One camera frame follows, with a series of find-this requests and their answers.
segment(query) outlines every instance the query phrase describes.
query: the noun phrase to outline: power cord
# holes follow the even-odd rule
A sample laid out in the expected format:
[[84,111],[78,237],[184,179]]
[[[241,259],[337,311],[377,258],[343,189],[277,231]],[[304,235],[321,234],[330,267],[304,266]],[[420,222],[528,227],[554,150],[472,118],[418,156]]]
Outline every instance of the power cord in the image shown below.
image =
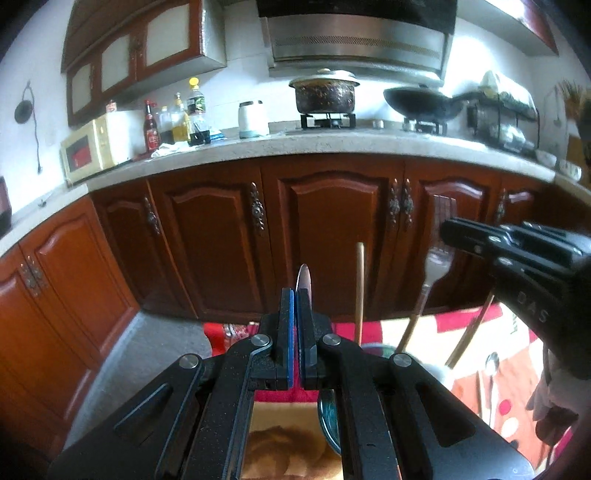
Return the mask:
[[27,86],[22,91],[22,99],[25,99],[25,92],[29,90],[31,92],[31,103],[33,105],[33,123],[35,124],[35,142],[37,143],[37,175],[40,175],[43,171],[41,167],[41,158],[39,157],[39,137],[37,137],[37,116],[35,115],[35,94],[33,94],[33,89],[31,88],[31,81],[27,82]]

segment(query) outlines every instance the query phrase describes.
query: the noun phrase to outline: black frying pan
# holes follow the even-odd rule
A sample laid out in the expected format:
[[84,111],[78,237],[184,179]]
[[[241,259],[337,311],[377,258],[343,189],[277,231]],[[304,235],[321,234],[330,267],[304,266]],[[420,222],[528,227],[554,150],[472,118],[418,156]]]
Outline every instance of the black frying pan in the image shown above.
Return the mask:
[[389,88],[384,90],[384,98],[398,113],[418,122],[449,122],[463,107],[463,102],[427,87]]

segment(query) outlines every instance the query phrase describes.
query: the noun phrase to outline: gray floor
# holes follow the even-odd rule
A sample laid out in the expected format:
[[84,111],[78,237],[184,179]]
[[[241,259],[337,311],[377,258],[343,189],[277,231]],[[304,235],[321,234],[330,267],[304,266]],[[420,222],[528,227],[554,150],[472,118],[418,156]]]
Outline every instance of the gray floor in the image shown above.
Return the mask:
[[201,323],[139,312],[100,369],[72,424],[66,447],[185,353],[211,356],[212,347]]

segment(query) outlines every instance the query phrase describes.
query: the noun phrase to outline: pot lid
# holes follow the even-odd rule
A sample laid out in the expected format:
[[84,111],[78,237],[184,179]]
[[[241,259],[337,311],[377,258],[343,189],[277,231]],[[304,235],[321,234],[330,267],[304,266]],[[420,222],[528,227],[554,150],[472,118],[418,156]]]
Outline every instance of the pot lid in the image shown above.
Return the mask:
[[351,82],[354,86],[359,86],[359,82],[355,75],[347,70],[331,70],[331,69],[320,69],[314,75],[307,77],[300,77],[290,82],[290,87],[296,88],[301,83],[309,82],[310,80],[342,80],[344,82]]

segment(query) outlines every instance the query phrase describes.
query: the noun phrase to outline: glass bottle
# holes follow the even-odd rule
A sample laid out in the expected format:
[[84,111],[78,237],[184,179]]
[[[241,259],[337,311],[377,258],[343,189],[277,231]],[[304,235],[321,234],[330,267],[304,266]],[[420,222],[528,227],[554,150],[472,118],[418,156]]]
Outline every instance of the glass bottle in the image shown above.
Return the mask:
[[173,138],[175,142],[187,142],[190,140],[189,134],[191,126],[189,116],[184,109],[181,94],[174,95],[174,109],[171,113],[173,123]]
[[158,126],[152,115],[152,106],[149,100],[145,101],[145,120],[144,120],[144,141],[146,144],[146,153],[154,152],[160,146],[160,135]]

